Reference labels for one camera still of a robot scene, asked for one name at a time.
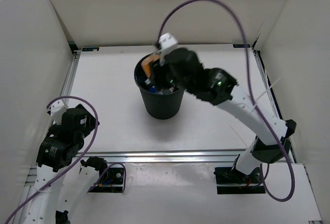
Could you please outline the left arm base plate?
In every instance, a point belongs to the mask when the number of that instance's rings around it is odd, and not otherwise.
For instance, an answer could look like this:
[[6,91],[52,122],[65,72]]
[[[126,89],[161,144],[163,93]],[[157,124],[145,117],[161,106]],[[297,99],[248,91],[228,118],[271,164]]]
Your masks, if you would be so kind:
[[127,170],[123,163],[110,164],[88,190],[89,193],[122,194],[126,188]]

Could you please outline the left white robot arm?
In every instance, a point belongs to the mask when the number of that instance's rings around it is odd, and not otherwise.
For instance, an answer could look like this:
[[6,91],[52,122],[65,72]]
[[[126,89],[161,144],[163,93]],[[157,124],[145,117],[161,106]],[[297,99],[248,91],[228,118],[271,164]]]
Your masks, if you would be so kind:
[[55,121],[47,131],[37,155],[37,195],[28,204],[24,223],[70,223],[78,204],[92,185],[108,177],[103,158],[78,159],[76,180],[63,185],[64,171],[95,129],[96,119],[81,104],[73,108],[56,101],[48,112]]

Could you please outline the orange juice bottle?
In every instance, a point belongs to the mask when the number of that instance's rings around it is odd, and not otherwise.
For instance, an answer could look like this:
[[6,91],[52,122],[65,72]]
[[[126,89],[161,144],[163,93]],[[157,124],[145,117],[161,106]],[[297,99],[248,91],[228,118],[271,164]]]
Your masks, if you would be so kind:
[[147,78],[151,78],[152,76],[152,68],[155,63],[159,63],[160,55],[159,54],[151,54],[148,55],[141,62],[141,68],[143,69]]

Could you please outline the clear bottle blue label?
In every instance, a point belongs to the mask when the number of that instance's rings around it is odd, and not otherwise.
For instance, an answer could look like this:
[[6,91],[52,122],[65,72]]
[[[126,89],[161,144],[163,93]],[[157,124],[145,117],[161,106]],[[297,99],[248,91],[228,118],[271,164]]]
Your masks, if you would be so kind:
[[145,88],[148,92],[156,94],[157,93],[157,89],[156,87],[151,83],[151,81],[149,79],[146,79],[144,81],[145,83]]

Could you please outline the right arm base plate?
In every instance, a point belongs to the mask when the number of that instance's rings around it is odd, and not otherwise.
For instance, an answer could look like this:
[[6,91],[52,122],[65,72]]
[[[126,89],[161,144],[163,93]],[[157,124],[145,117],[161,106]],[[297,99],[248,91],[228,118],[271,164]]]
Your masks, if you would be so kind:
[[266,193],[260,178],[260,168],[255,168],[250,175],[245,175],[231,167],[216,167],[214,175],[218,195]]

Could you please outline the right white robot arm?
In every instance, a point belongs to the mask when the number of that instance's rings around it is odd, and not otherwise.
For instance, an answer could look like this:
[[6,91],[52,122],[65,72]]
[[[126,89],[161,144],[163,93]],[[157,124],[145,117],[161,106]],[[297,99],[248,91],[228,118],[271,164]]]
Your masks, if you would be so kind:
[[255,133],[253,143],[236,158],[224,178],[242,184],[261,164],[273,164],[281,158],[289,161],[289,137],[295,131],[295,121],[263,110],[233,76],[220,68],[204,68],[196,52],[187,48],[153,54],[150,59],[141,65],[156,88],[184,90],[231,114]]

